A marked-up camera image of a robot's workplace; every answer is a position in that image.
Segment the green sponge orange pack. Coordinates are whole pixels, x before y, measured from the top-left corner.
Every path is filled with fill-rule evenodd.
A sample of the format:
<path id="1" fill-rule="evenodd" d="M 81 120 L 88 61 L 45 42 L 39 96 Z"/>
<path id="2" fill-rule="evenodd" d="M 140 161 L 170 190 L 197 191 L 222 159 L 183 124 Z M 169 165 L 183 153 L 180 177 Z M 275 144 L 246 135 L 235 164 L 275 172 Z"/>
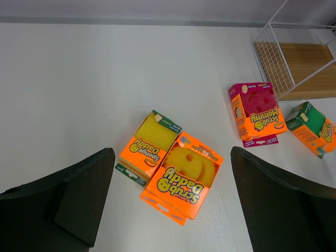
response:
<path id="1" fill-rule="evenodd" d="M 292 109 L 286 125 L 319 158 L 335 150 L 335 124 L 309 101 Z"/>

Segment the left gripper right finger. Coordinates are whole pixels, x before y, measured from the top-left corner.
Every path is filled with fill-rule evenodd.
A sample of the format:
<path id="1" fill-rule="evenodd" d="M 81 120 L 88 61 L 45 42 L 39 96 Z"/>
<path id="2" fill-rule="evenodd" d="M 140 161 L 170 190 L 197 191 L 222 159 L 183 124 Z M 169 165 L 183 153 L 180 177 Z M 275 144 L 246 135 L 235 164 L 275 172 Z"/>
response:
<path id="1" fill-rule="evenodd" d="M 254 251 L 335 251 L 335 189 L 241 147 L 231 164 Z"/>

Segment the Scrub Daddy orange box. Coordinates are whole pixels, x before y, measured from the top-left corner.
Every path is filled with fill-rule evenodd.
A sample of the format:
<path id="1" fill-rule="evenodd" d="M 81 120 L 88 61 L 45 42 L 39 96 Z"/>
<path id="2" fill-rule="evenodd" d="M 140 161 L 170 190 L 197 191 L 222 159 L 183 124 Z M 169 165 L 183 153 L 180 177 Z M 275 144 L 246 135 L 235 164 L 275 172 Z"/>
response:
<path id="1" fill-rule="evenodd" d="M 140 199 L 184 225 L 197 216 L 223 157 L 182 132 L 140 195 Z"/>

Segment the Sponge Daddy yellow sponge box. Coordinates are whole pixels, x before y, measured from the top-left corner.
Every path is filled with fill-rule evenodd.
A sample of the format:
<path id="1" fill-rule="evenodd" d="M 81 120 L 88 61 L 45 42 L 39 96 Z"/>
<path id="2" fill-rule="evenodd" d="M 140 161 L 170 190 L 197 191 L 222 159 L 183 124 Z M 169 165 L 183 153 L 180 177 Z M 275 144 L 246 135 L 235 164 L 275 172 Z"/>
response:
<path id="1" fill-rule="evenodd" d="M 146 186 L 181 131 L 171 119 L 152 110 L 121 151 L 115 169 Z"/>

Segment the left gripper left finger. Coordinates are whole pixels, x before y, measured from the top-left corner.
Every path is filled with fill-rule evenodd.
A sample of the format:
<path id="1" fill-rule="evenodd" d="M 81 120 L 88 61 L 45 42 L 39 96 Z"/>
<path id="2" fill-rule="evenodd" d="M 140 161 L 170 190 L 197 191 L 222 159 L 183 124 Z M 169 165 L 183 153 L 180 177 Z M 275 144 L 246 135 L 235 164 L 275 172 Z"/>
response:
<path id="1" fill-rule="evenodd" d="M 1 251 L 89 251 L 95 245 L 113 174 L 105 148 L 1 193 Z"/>

